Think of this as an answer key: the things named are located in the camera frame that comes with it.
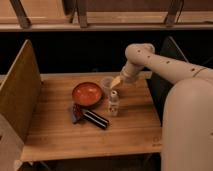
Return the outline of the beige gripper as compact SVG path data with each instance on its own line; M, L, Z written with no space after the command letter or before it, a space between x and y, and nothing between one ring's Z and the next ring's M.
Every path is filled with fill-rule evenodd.
M140 71L140 67L124 66L121 70L120 76L115 77L111 82L110 88L114 89L115 87L121 84L121 81L124 83L136 82L139 78Z

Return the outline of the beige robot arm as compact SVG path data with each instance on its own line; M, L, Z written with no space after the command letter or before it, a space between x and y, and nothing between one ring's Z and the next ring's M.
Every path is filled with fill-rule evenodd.
M213 171L213 69L130 44L112 87L137 80L146 67L173 84L163 110L161 171Z

